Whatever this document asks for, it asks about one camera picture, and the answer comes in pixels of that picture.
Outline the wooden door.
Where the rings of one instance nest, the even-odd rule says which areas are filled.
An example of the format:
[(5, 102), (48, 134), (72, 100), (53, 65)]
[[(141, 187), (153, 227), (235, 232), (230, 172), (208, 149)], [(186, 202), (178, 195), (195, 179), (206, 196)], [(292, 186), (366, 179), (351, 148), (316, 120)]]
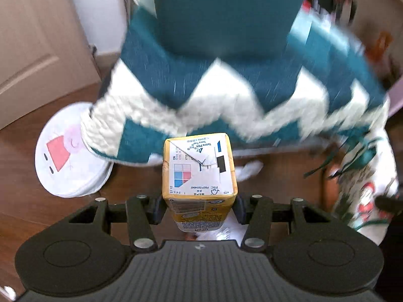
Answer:
[(1, 0), (1, 127), (100, 80), (72, 0)]

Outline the pink desk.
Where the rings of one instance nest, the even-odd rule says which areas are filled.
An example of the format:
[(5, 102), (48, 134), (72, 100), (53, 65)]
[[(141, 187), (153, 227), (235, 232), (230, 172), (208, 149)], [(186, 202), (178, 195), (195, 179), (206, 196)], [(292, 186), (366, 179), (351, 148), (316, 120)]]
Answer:
[(355, 0), (352, 30), (387, 88), (389, 116), (402, 108), (402, 0)]

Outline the white paper on floor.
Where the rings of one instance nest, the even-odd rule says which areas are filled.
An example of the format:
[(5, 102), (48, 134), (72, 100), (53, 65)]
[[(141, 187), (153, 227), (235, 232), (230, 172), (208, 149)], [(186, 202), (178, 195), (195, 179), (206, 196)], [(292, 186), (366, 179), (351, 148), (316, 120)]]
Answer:
[(234, 213), (229, 213), (218, 230), (207, 231), (196, 234), (197, 241), (236, 241), (241, 246), (243, 237), (247, 231), (248, 225), (242, 225), (236, 219)]

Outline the christmas pattern fabric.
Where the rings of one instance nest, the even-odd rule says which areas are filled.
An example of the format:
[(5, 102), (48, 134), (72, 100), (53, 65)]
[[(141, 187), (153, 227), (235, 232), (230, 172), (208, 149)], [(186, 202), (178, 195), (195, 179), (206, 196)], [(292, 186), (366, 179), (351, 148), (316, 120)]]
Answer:
[(338, 193), (331, 213), (358, 233), (380, 244), (392, 220), (390, 211), (376, 206), (376, 198), (397, 198), (399, 179), (393, 149), (385, 128), (353, 128), (328, 138), (330, 151), (309, 177), (333, 167), (327, 179), (336, 180)]

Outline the teal plastic trash bin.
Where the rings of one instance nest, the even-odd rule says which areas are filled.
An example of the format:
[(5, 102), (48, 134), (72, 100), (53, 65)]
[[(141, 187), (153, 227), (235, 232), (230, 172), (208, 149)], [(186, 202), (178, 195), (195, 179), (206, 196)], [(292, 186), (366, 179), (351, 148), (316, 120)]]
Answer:
[(304, 0), (154, 0), (163, 43), (178, 55), (280, 54)]

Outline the yellow drink carton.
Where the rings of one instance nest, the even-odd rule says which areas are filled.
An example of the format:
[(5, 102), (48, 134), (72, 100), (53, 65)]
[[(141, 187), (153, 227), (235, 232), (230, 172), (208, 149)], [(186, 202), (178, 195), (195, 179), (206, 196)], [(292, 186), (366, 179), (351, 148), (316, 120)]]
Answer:
[(184, 233), (222, 227), (238, 194), (225, 133), (169, 138), (162, 165), (162, 197)]

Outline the crumpled white tissue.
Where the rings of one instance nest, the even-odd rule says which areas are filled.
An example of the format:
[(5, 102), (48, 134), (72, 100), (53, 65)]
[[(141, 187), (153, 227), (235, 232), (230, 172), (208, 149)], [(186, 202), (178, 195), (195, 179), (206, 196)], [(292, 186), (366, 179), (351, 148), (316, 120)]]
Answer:
[(237, 182), (246, 181), (251, 177), (255, 177), (257, 174), (260, 173), (263, 167), (264, 164), (259, 160), (247, 162), (243, 166), (236, 166), (235, 174)]

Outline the teal white zigzag blanket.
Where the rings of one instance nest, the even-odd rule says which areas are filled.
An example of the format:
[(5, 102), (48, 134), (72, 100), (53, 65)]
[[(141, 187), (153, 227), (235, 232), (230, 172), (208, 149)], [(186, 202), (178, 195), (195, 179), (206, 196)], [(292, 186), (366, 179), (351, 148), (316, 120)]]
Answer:
[(383, 128), (389, 98), (332, 23), (300, 11), (274, 59), (193, 59), (166, 51), (156, 16), (138, 8), (120, 58), (83, 120), (88, 149), (146, 164), (168, 138), (224, 132), (247, 148)]

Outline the orange cardboard box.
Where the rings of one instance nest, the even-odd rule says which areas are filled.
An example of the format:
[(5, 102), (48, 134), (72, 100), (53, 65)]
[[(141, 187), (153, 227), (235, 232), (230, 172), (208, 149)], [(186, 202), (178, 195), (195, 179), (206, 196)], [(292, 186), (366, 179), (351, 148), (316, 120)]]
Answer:
[(386, 65), (389, 62), (387, 51), (392, 42), (393, 36), (390, 32), (380, 32), (377, 40), (371, 46), (365, 48), (365, 57), (370, 65)]

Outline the white round cartoon stool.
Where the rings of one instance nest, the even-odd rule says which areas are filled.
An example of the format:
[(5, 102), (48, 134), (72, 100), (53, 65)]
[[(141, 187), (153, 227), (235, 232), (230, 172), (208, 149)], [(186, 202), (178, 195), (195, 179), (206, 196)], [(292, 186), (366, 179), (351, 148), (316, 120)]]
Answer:
[(81, 124), (91, 103), (70, 104), (52, 116), (42, 129), (35, 150), (35, 170), (43, 188), (60, 198), (98, 192), (113, 164), (92, 154), (81, 137)]

